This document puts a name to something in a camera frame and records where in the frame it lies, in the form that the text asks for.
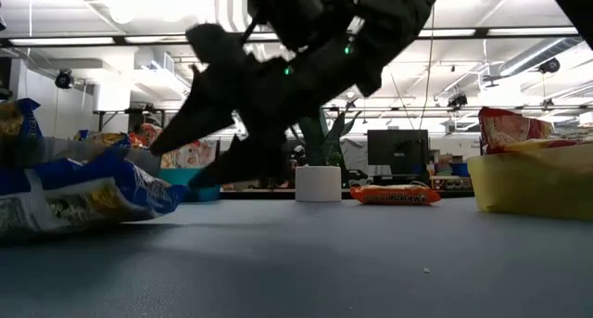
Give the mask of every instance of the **table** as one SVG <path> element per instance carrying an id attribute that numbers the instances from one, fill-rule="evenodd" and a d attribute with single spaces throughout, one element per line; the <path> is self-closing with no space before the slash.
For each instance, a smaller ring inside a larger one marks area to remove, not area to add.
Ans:
<path id="1" fill-rule="evenodd" d="M 219 201 L 0 249 L 3 317 L 591 317 L 593 223 Z"/>

